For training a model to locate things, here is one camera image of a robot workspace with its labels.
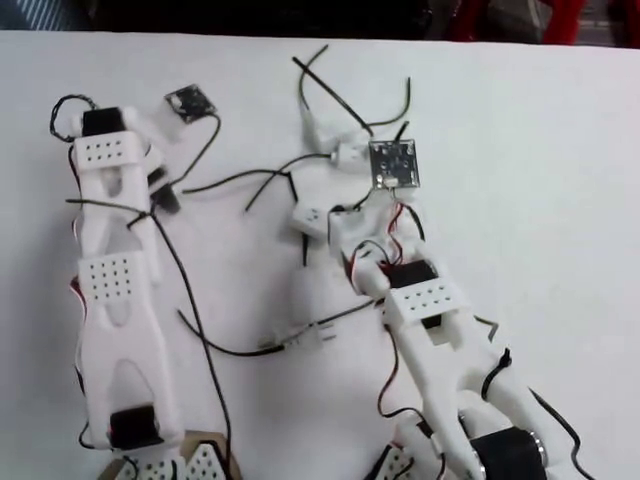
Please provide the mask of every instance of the black wire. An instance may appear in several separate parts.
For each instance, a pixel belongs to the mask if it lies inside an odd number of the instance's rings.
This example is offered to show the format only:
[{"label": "black wire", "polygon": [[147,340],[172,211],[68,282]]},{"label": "black wire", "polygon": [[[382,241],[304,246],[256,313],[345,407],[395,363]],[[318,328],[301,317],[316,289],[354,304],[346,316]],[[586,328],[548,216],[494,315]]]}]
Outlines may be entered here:
[{"label": "black wire", "polygon": [[427,422],[427,420],[424,418],[424,415],[422,414],[422,412],[420,410],[416,409],[416,408],[403,407],[403,408],[399,408],[397,410],[394,410],[393,412],[390,412],[390,413],[384,413],[382,411],[382,399],[384,397],[384,394],[387,392],[387,390],[389,389],[389,387],[393,383],[393,380],[396,378],[396,375],[398,374],[398,369],[400,368],[400,359],[399,359],[399,356],[398,356],[398,345],[396,344],[396,339],[394,338],[393,333],[391,332],[391,329],[389,328],[388,325],[385,325],[384,328],[387,331],[387,333],[389,334],[389,337],[391,338],[391,343],[393,345],[394,360],[393,360],[393,370],[391,370],[391,374],[389,375],[389,378],[385,382],[384,386],[382,387],[382,390],[380,390],[380,394],[378,395],[378,413],[380,414],[381,417],[393,418],[393,417],[395,417],[397,415],[400,415],[401,413],[404,413],[404,412],[413,412],[413,413],[417,414],[418,417],[420,417],[420,420],[422,422],[424,422],[427,430],[433,432],[433,429],[429,425],[429,422]]},{"label": "black wire", "polygon": [[493,338],[496,336],[496,333],[498,333],[498,329],[500,328],[500,324],[496,323],[496,322],[492,322],[491,320],[485,320],[484,318],[480,318],[480,317],[475,317],[477,322],[482,323],[484,325],[488,325],[491,327],[491,330],[489,331],[489,341],[493,342]]},{"label": "black wire", "polygon": [[[256,174],[261,174],[261,173],[271,173],[273,175],[280,175],[282,177],[289,177],[290,178],[290,173],[289,172],[281,172],[279,170],[271,170],[268,168],[256,168],[254,170],[247,170],[245,172],[240,172],[240,173],[236,173],[234,175],[231,175],[230,177],[227,178],[223,178],[222,180],[218,180],[217,182],[211,183],[209,185],[205,185],[203,187],[195,187],[195,188],[187,188],[185,190],[182,190],[182,193],[185,195],[191,195],[193,193],[199,193],[199,192],[204,192],[206,190],[212,190],[214,188],[217,187],[221,187],[222,185],[225,185],[233,180],[236,180],[238,178],[243,178],[243,177],[248,177],[250,175],[256,175]],[[295,186],[293,186],[292,189],[292,195],[294,195],[294,198],[296,198],[298,196],[298,192],[295,190]]]},{"label": "black wire", "polygon": [[82,427],[82,431],[80,432],[80,435],[78,435],[78,443],[80,444],[80,446],[82,448],[85,448],[87,450],[95,450],[96,447],[91,445],[90,443],[87,443],[84,441],[84,434],[87,433],[87,430],[89,429],[89,420],[87,420],[84,423],[84,427]]},{"label": "black wire", "polygon": [[302,234],[302,266],[306,267],[309,263],[309,235]]},{"label": "black wire", "polygon": [[438,472],[438,476],[436,477],[436,480],[442,480],[444,478],[444,474],[447,471],[447,457],[446,455],[443,453],[440,455],[440,471]]},{"label": "black wire", "polygon": [[313,71],[311,71],[304,63],[298,60],[297,57],[293,57],[292,60],[296,65],[298,65],[302,69],[303,73],[306,73],[313,80],[315,80],[318,85],[320,85],[329,95],[333,97],[333,99],[336,102],[338,102],[342,106],[342,108],[344,108],[347,112],[349,112],[349,115],[351,115],[354,118],[354,120],[358,122],[360,126],[369,133],[369,136],[373,137],[373,130],[371,130],[371,127],[367,125],[367,122],[365,122],[362,119],[362,117],[355,112],[353,108],[351,108],[351,105],[345,102],[340,95],[338,95],[329,85],[324,83],[324,81],[320,77],[318,77],[315,73],[313,73]]},{"label": "black wire", "polygon": [[402,125],[400,126],[400,130],[398,130],[398,133],[396,133],[396,136],[393,138],[394,142],[399,142],[400,140],[402,140],[402,134],[405,132],[408,126],[409,126],[409,120],[405,120],[404,122],[402,122]]},{"label": "black wire", "polygon": [[209,138],[207,143],[204,144],[204,147],[202,147],[202,150],[200,150],[198,155],[196,155],[196,157],[191,161],[191,164],[189,164],[189,166],[184,171],[184,173],[182,175],[180,175],[178,178],[176,178],[175,180],[169,182],[170,186],[173,187],[175,184],[180,183],[185,178],[187,178],[187,175],[189,175],[189,173],[191,173],[191,170],[193,170],[195,168],[195,166],[198,164],[200,159],[204,156],[204,154],[207,152],[207,150],[209,150],[209,147],[211,146],[211,144],[213,142],[215,142],[216,138],[218,137],[218,134],[220,133],[220,128],[222,127],[222,119],[220,118],[219,115],[217,115],[215,113],[210,113],[209,116],[215,118],[217,120],[217,122],[218,122],[217,125],[216,125],[216,129],[213,132],[213,135],[211,135],[211,138]]},{"label": "black wire", "polygon": [[580,447],[582,446],[582,440],[580,440],[580,435],[578,435],[578,432],[576,432],[571,424],[567,420],[565,420],[565,418],[560,415],[560,413],[558,413],[555,408],[549,405],[549,403],[547,403],[544,398],[538,395],[534,390],[529,390],[531,391],[537,402],[540,404],[540,406],[544,408],[547,413],[551,415],[562,426],[562,428],[564,428],[564,430],[573,440],[573,448],[571,449],[571,462],[573,463],[573,466],[576,467],[576,470],[578,470],[580,475],[582,475],[587,480],[595,480],[595,478],[591,474],[589,474],[584,468],[582,468],[580,462],[578,461],[578,452],[580,452]]},{"label": "black wire", "polygon": [[404,107],[402,108],[402,111],[398,115],[396,115],[395,117],[393,117],[390,120],[385,120],[383,122],[370,123],[369,126],[370,127],[382,127],[384,125],[391,125],[392,123],[395,123],[398,120],[400,120],[402,117],[404,117],[407,114],[407,112],[409,111],[409,107],[411,107],[411,77],[407,78],[405,92],[406,93],[405,93]]},{"label": "black wire", "polygon": [[324,325],[325,323],[333,322],[334,320],[337,320],[339,318],[346,317],[347,315],[351,315],[352,313],[359,312],[360,310],[364,310],[369,305],[373,305],[373,303],[374,303],[373,300],[369,300],[368,302],[365,302],[362,305],[358,305],[357,307],[349,308],[348,310],[345,310],[344,312],[336,313],[335,315],[331,315],[330,317],[323,318],[322,320],[318,320],[315,323],[317,323],[318,325]]},{"label": "black wire", "polygon": [[67,160],[69,160],[69,168],[71,168],[71,173],[73,173],[73,178],[76,180],[76,185],[78,186],[78,192],[82,195],[80,190],[80,176],[78,175],[78,169],[76,168],[76,163],[73,161],[73,144],[69,147],[69,151],[67,152]]},{"label": "black wire", "polygon": [[122,459],[133,467],[133,473],[134,473],[133,480],[137,480],[138,476],[140,475],[140,469],[138,468],[138,464],[134,462],[131,459],[131,457],[129,457],[128,455],[123,455]]},{"label": "black wire", "polygon": [[402,477],[402,475],[404,475],[405,473],[407,473],[409,470],[413,468],[413,465],[415,463],[416,463],[415,459],[411,457],[411,460],[409,460],[409,463],[407,463],[407,465],[402,470],[400,470],[398,473],[395,474],[395,476],[393,477],[393,480],[398,480],[400,477]]},{"label": "black wire", "polygon": [[58,130],[56,130],[56,119],[58,118],[58,114],[60,113],[60,108],[62,107],[62,105],[64,105],[64,103],[68,102],[69,100],[82,100],[89,105],[91,110],[97,110],[99,108],[96,102],[94,102],[90,97],[79,93],[65,95],[56,102],[56,104],[51,109],[51,117],[49,118],[49,133],[65,143],[73,143],[74,137],[72,137],[71,135],[63,136],[60,132],[58,132]]},{"label": "black wire", "polygon": [[287,177],[287,181],[289,182],[289,190],[291,190],[291,196],[293,197],[293,201],[298,203],[300,198],[298,197],[298,190],[296,190],[296,184],[293,181],[293,173],[291,172],[278,172],[276,175],[285,175]]},{"label": "black wire", "polygon": [[491,386],[491,383],[493,382],[493,380],[498,376],[498,374],[502,370],[510,367],[512,363],[513,363],[513,360],[511,359],[511,350],[509,350],[508,348],[505,348],[504,353],[502,354],[502,357],[500,357],[500,360],[498,360],[498,364],[495,366],[493,370],[489,372],[489,374],[485,377],[484,381],[482,382],[482,389],[480,390],[480,396],[485,402],[487,401],[487,395],[489,394],[489,387]]},{"label": "black wire", "polygon": [[362,205],[364,205],[364,202],[369,200],[369,197],[371,196],[372,192],[373,192],[373,188],[369,189],[369,191],[367,192],[367,194],[364,197],[362,197],[360,200],[358,200],[356,203],[354,203],[351,206],[351,210],[360,210]]},{"label": "black wire", "polygon": [[98,205],[98,206],[103,206],[103,207],[111,207],[111,208],[118,208],[121,210],[127,210],[130,212],[134,212],[137,213],[138,215],[145,215],[145,216],[150,216],[151,219],[153,220],[153,222],[155,223],[158,231],[160,232],[160,235],[162,236],[162,239],[164,240],[165,244],[167,245],[167,248],[169,249],[169,252],[171,253],[171,256],[173,257],[173,260],[176,264],[176,266],[178,267],[178,270],[180,271],[180,276],[182,277],[182,281],[184,283],[184,286],[187,290],[187,295],[189,296],[189,303],[191,304],[191,309],[193,310],[193,316],[196,320],[196,324],[198,326],[198,331],[200,333],[199,338],[202,341],[202,348],[204,350],[204,354],[205,357],[207,359],[207,364],[209,367],[209,373],[211,374],[211,379],[213,380],[213,384],[215,386],[216,392],[218,394],[218,398],[220,399],[220,405],[222,407],[222,412],[224,415],[224,420],[225,420],[225,424],[226,424],[226,429],[227,429],[227,445],[226,445],[226,467],[227,469],[229,469],[230,465],[231,465],[231,418],[229,416],[229,410],[227,408],[227,403],[224,399],[224,395],[222,393],[222,388],[220,386],[220,382],[218,380],[218,375],[216,374],[216,370],[215,367],[213,365],[213,360],[211,358],[211,352],[209,351],[209,348],[207,347],[207,342],[205,339],[205,334],[204,334],[204,326],[202,325],[202,320],[200,319],[200,313],[198,311],[198,306],[196,304],[195,301],[195,296],[193,293],[193,290],[191,288],[191,282],[189,281],[189,277],[187,276],[187,272],[184,268],[184,265],[182,263],[182,260],[180,260],[180,257],[178,255],[178,252],[176,251],[175,247],[173,246],[173,243],[171,242],[171,239],[169,238],[169,236],[167,235],[166,230],[164,229],[164,227],[162,226],[162,224],[160,223],[160,221],[158,220],[158,217],[156,217],[154,212],[144,212],[142,210],[138,210],[136,208],[130,207],[128,205],[121,205],[121,204],[117,204],[117,203],[109,203],[109,202],[102,202],[102,201],[98,201],[98,200],[85,200],[85,199],[68,199],[66,200],[67,203],[71,203],[71,204],[92,204],[92,205]]},{"label": "black wire", "polygon": [[252,205],[255,203],[255,201],[258,199],[258,197],[260,196],[260,194],[264,191],[265,188],[267,188],[267,186],[269,185],[269,183],[271,183],[271,180],[273,180],[276,175],[279,175],[280,173],[284,172],[284,170],[298,162],[301,162],[302,160],[307,160],[310,158],[331,158],[331,155],[327,154],[327,153],[307,153],[305,155],[301,155],[299,157],[294,158],[293,160],[289,160],[287,163],[285,163],[282,167],[280,167],[277,171],[275,171],[274,173],[271,174],[271,176],[269,178],[267,178],[267,180],[265,180],[265,182],[262,184],[262,186],[258,189],[258,191],[255,193],[255,195],[251,198],[251,200],[249,201],[249,203],[247,204],[247,206],[244,208],[245,212],[248,212],[249,209],[252,207]]},{"label": "black wire", "polygon": [[[349,308],[347,310],[344,310],[343,312],[336,313],[334,315],[331,315],[330,317],[323,318],[322,320],[318,320],[317,322],[314,322],[314,323],[317,325],[324,325],[325,323],[333,322],[334,320],[338,320],[339,318],[346,317],[347,315],[351,315],[352,313],[359,312],[360,310],[365,309],[366,307],[368,307],[369,305],[372,305],[373,303],[374,303],[373,300],[370,300],[362,305]],[[193,334],[199,336],[200,334],[198,333],[198,331],[193,327],[193,325],[191,325],[191,322],[187,320],[186,316],[182,313],[182,311],[177,310],[177,312],[178,312],[178,316],[180,317],[180,320],[182,320],[182,322],[189,328],[189,330],[191,330]],[[253,352],[234,352],[232,350],[229,350],[227,348],[221,347],[220,345],[213,343],[207,337],[205,337],[205,341],[211,348],[218,350],[219,352],[226,353],[227,355],[232,355],[234,357],[263,357],[265,355],[271,355],[272,353],[281,352],[285,349],[284,345],[275,345],[273,347],[264,348],[264,349],[256,350]]]},{"label": "black wire", "polygon": [[391,259],[389,258],[389,254],[387,253],[387,251],[382,247],[382,245],[380,245],[378,242],[375,242],[373,240],[370,240],[370,239],[363,240],[362,242],[360,242],[358,244],[358,246],[353,250],[353,252],[355,253],[358,250],[360,250],[361,248],[363,248],[365,245],[369,245],[369,244],[373,245],[378,250],[380,250],[382,252],[382,254],[384,255],[385,262],[387,262],[387,264],[391,265]]},{"label": "black wire", "polygon": [[[314,53],[313,57],[311,57],[311,59],[307,62],[307,68],[310,68],[311,65],[313,65],[313,62],[315,62],[320,55],[322,55],[324,52],[327,51],[327,48],[329,48],[328,44],[325,45],[324,47],[322,47],[316,53]],[[298,95],[300,96],[300,101],[302,102],[304,107],[307,110],[311,110],[309,108],[309,103],[307,102],[307,98],[304,95],[304,77],[305,77],[306,74],[307,74],[307,72],[305,72],[304,70],[300,74],[300,79],[298,80]]]},{"label": "black wire", "polygon": [[[182,320],[182,323],[184,323],[187,327],[189,327],[189,330],[191,330],[194,335],[200,336],[198,331],[193,327],[193,325],[191,325],[191,322],[187,320],[187,317],[185,317],[184,313],[182,313],[181,310],[177,310],[177,312],[178,312],[178,317],[180,317],[180,320]],[[204,341],[211,348],[218,350],[219,352],[226,353],[227,355],[232,355],[234,357],[263,357],[265,355],[271,355],[272,353],[278,353],[284,350],[283,345],[276,345],[274,347],[264,348],[262,350],[256,350],[253,352],[234,352],[227,348],[221,347],[220,345],[216,345],[206,337],[204,338]]]},{"label": "black wire", "polygon": [[412,206],[407,205],[406,203],[403,203],[403,205],[407,210],[409,210],[409,215],[411,215],[413,222],[416,224],[416,227],[418,227],[418,234],[420,235],[420,240],[424,242],[424,239],[425,239],[424,228],[422,228],[422,222],[420,221],[420,216],[418,215],[418,212],[416,212]]}]

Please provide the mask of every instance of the circuit board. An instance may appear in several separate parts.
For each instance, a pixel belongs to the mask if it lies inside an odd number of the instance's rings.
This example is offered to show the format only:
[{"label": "circuit board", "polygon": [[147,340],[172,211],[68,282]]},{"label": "circuit board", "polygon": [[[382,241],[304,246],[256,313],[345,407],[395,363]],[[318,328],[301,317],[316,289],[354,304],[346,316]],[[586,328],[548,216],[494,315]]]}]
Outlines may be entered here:
[{"label": "circuit board", "polygon": [[186,124],[216,113],[216,107],[195,84],[171,92],[164,99]]},{"label": "circuit board", "polygon": [[369,142],[369,156],[373,188],[420,186],[415,140]]}]

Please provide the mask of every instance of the white table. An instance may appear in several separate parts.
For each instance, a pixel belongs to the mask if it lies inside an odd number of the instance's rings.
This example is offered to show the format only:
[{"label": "white table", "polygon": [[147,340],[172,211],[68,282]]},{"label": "white table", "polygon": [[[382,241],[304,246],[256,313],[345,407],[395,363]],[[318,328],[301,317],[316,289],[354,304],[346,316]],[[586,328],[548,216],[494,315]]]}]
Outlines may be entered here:
[{"label": "white table", "polygon": [[[223,117],[190,185],[304,153],[298,68],[316,40],[103,33],[0,34],[0,465],[7,478],[91,478],[108,454],[83,451],[85,419],[72,369],[80,308],[67,291],[78,251],[64,199],[75,186],[66,149],[48,134],[58,97],[153,107],[197,82]],[[368,120],[391,116],[413,78],[407,135],[417,141],[432,241],[478,314],[531,386],[582,435],[599,479],[640,470],[637,275],[640,271],[640,53],[594,48],[332,41],[316,71]],[[312,82],[312,108],[342,115]],[[188,132],[181,170],[209,134]],[[296,170],[303,200],[353,200],[368,179],[321,162]],[[183,201],[166,220],[195,285],[208,335],[254,347],[289,312],[300,264],[282,181],[248,215],[258,179]],[[327,261],[315,252],[313,261]],[[173,315],[186,294],[166,251],[158,312],[170,343],[185,423],[223,430],[197,339]],[[355,305],[337,267],[335,305]],[[376,315],[336,324],[317,352],[263,359],[215,354],[246,479],[359,479],[393,432],[375,398],[391,368]],[[389,407],[418,405],[404,366]]]}]

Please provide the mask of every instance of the perforated plate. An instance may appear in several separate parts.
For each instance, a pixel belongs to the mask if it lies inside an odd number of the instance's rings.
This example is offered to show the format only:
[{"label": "perforated plate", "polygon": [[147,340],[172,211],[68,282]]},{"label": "perforated plate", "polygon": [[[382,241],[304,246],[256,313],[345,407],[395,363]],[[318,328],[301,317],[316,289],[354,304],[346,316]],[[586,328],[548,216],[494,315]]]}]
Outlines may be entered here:
[{"label": "perforated plate", "polygon": [[126,252],[79,262],[80,288],[88,302],[111,304],[129,300],[136,294],[144,256]]},{"label": "perforated plate", "polygon": [[[407,455],[405,455],[405,453],[400,448],[392,445],[391,448],[387,450],[384,460],[382,461],[382,465],[380,466],[380,470],[378,471],[378,474],[374,477],[374,479],[395,479],[396,475],[409,464],[410,460],[411,459]],[[402,474],[397,478],[398,480],[410,480],[417,479],[418,476],[413,471],[413,468],[411,468],[408,472]]]},{"label": "perforated plate", "polygon": [[467,305],[458,287],[442,278],[393,289],[390,297],[391,308],[404,321],[422,320]]},{"label": "perforated plate", "polygon": [[226,480],[218,454],[212,445],[201,444],[187,464],[187,480]]},{"label": "perforated plate", "polygon": [[133,132],[78,138],[75,152],[80,171],[137,163],[143,153],[140,140]]},{"label": "perforated plate", "polygon": [[133,465],[125,462],[115,480],[172,480],[173,478],[183,478],[181,472],[184,472],[184,459],[182,457],[167,458],[155,463],[140,462],[139,459],[132,457],[131,461],[138,467],[138,476],[136,477],[136,470]]}]

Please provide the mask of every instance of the red object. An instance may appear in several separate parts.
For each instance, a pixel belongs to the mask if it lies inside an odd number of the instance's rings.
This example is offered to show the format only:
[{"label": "red object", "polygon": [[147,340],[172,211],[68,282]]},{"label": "red object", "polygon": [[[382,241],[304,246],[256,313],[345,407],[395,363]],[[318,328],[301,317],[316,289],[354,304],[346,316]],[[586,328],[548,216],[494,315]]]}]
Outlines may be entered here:
[{"label": "red object", "polygon": [[640,0],[614,0],[611,3],[621,7],[624,12],[628,46],[640,48]]},{"label": "red object", "polygon": [[[451,18],[447,40],[473,42],[477,40],[477,27],[486,14],[490,0],[460,0]],[[585,0],[542,0],[553,9],[551,20],[542,38],[542,43],[573,45],[580,26],[580,12]],[[640,4],[640,0],[624,0]]]}]

